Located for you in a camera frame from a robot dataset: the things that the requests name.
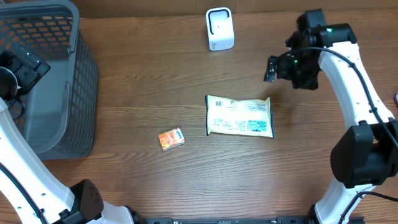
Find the snack bag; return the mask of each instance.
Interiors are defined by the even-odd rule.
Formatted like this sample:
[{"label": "snack bag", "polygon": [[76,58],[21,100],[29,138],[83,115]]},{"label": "snack bag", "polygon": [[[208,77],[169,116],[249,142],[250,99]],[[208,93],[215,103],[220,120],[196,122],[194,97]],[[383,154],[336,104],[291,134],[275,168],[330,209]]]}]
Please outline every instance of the snack bag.
[{"label": "snack bag", "polygon": [[232,100],[206,96],[206,129],[223,134],[275,136],[271,98],[266,100]]}]

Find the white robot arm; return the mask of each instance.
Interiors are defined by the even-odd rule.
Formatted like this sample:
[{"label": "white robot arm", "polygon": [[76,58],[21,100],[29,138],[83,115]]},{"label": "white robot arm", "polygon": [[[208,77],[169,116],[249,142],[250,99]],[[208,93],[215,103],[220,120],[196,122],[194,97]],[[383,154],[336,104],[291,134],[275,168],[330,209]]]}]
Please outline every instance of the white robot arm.
[{"label": "white robot arm", "polygon": [[345,224],[365,193],[397,174],[398,125],[372,86],[348,24],[328,26],[319,9],[301,15],[297,29],[286,41],[290,51],[268,59],[264,81],[273,82],[276,73],[294,88],[316,90],[318,72],[328,77],[346,134],[331,152],[335,178],[307,221]]},{"label": "white robot arm", "polygon": [[[78,186],[85,190],[82,192],[76,190],[79,192],[78,198],[71,191],[73,187],[68,188],[61,184],[26,143],[8,112],[7,104],[2,99],[0,99],[0,151],[0,168],[2,168],[0,190],[23,223],[66,224],[83,221],[92,224],[134,223],[129,208],[116,207],[103,202],[101,195],[89,180],[79,183]],[[16,182],[27,195],[22,194]],[[90,203],[99,205],[99,210],[91,207]],[[32,205],[39,208],[39,215]]]}]

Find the black mount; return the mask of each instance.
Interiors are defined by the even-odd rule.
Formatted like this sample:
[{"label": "black mount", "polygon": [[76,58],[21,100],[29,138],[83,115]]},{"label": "black mount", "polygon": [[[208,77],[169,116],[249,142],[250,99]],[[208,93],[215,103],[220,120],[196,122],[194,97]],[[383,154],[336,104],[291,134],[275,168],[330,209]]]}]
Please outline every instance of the black mount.
[{"label": "black mount", "polygon": [[19,46],[0,54],[0,98],[9,101],[28,94],[50,65]]},{"label": "black mount", "polygon": [[70,190],[75,195],[72,209],[60,212],[60,219],[54,224],[82,224],[102,217],[104,203],[92,181],[82,180]]},{"label": "black mount", "polygon": [[[398,141],[398,122],[386,123]],[[381,185],[398,171],[396,149],[381,124],[360,122],[347,130],[330,155],[330,164],[336,179],[350,189],[357,185]]]},{"label": "black mount", "polygon": [[[297,19],[297,30],[285,41],[291,50],[306,47],[331,47],[333,43],[350,41],[356,37],[348,24],[327,25],[321,9],[307,11]],[[283,57],[271,56],[268,59],[264,81],[273,82],[277,78],[291,80],[293,88],[316,90],[318,88],[318,64],[320,52],[306,50]]]},{"label": "black mount", "polygon": [[[266,219],[214,218],[176,220],[172,218],[147,218],[147,224],[319,224],[308,216],[280,216]],[[365,224],[363,217],[351,217],[349,224]]]}]

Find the white plastic object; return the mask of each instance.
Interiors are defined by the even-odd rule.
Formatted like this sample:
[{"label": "white plastic object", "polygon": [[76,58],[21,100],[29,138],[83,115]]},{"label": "white plastic object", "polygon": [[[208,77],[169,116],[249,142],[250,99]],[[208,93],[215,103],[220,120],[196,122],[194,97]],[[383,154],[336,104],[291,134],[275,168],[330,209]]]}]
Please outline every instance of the white plastic object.
[{"label": "white plastic object", "polygon": [[227,7],[206,12],[207,34],[211,51],[231,49],[234,46],[232,12]]},{"label": "white plastic object", "polygon": [[[45,168],[12,121],[7,104],[0,98],[0,162],[21,183],[35,204],[44,209],[49,223],[59,213],[71,210],[75,196]],[[0,171],[0,191],[7,197],[23,223],[40,223],[16,186]]]},{"label": "white plastic object", "polygon": [[[375,187],[372,184],[364,184],[347,189],[343,183],[333,178],[325,196],[315,205],[315,213],[319,224],[337,224],[357,192],[372,191]],[[348,223],[349,216],[361,200],[361,197],[357,199],[345,216],[343,224]]]},{"label": "white plastic object", "polygon": [[[352,44],[350,41],[334,43],[330,50],[340,53],[353,63],[355,63],[358,70],[368,86],[370,95],[372,97],[377,112],[384,122],[389,122],[389,118],[393,118],[392,113],[386,108],[380,97],[377,95],[368,74],[363,67],[361,56],[359,55],[358,44]],[[377,124],[378,121],[373,113],[369,110],[369,101],[366,98],[363,86],[355,73],[344,60],[337,56],[322,51],[319,60],[320,68],[326,73],[333,90],[336,94],[337,100],[343,112],[346,130],[351,126],[356,126],[360,121],[366,121],[368,124]]]},{"label": "white plastic object", "polygon": [[104,210],[101,215],[101,218],[92,220],[87,224],[134,224],[129,210],[123,206],[114,206],[104,202]]}]

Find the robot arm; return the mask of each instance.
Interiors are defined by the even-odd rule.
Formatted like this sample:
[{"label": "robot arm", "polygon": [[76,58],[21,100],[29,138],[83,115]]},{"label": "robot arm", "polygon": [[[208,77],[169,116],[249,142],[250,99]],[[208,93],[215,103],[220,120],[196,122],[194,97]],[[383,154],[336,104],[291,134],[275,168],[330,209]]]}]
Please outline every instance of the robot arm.
[{"label": "robot arm", "polygon": [[[348,223],[349,215],[362,197],[345,217],[343,214],[357,193],[372,191],[386,178],[396,175],[397,148],[382,125],[387,125],[395,139],[398,126],[371,84],[348,24],[328,26],[322,11],[315,10],[300,16],[297,28],[286,41],[290,47],[288,54],[269,58],[264,81],[273,82],[276,73],[278,78],[291,80],[294,88],[316,90],[319,71],[323,70],[328,77],[343,112],[346,134],[331,152],[335,178],[325,196],[312,207],[309,217],[320,224]],[[384,124],[376,119],[358,74],[330,50],[354,63]]]},{"label": "robot arm", "polygon": [[22,137],[3,99],[27,94],[50,67],[23,48],[16,54],[0,55],[0,191],[23,223],[133,224],[134,212],[104,202],[91,181],[64,186]]}]

